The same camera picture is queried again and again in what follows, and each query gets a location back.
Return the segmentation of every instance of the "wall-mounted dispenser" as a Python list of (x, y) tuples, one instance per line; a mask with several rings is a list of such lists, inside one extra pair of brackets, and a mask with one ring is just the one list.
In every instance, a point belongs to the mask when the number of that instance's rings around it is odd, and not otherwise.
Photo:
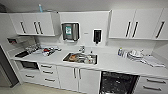
[(63, 40), (74, 40), (79, 39), (79, 24), (78, 23), (63, 23)]
[(101, 30), (94, 30), (94, 42), (98, 44), (101, 41)]

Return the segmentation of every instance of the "drawer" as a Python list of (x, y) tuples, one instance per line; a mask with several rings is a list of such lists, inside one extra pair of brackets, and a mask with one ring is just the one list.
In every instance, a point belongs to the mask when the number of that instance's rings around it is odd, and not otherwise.
[(56, 77), (43, 76), (41, 80), (42, 80), (41, 85), (48, 86), (48, 87), (54, 87), (54, 88), (60, 88), (59, 79)]
[(40, 84), (41, 75), (40, 74), (33, 74), (27, 72), (20, 72), (21, 78), (23, 82), (35, 83)]
[(56, 69), (55, 65), (50, 65), (50, 64), (38, 63), (38, 67), (42, 70), (55, 70)]
[(157, 86), (153, 84), (138, 83), (134, 94), (168, 94), (167, 86)]
[(58, 77), (55, 65), (38, 64), (38, 66), (42, 75)]
[(153, 84), (153, 85), (166, 85), (168, 86), (168, 80), (151, 78), (151, 77), (140, 77), (139, 83)]

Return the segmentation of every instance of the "faucet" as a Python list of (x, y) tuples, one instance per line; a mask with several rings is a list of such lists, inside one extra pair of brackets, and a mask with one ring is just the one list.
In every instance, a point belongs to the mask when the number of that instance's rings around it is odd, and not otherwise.
[(80, 46), (79, 51), (81, 51), (81, 53), (85, 53), (85, 46)]

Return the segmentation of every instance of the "sink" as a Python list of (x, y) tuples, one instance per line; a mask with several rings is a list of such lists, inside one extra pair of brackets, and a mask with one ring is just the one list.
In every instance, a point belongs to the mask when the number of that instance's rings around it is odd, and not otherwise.
[(96, 65), (97, 55), (84, 54), (84, 53), (69, 53), (63, 59), (63, 61)]

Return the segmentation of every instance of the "paper towel dispenser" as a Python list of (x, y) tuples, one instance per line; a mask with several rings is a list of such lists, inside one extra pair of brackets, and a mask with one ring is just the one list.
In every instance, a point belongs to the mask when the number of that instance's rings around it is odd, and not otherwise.
[(79, 24), (78, 23), (63, 23), (62, 24), (63, 40), (79, 39)]

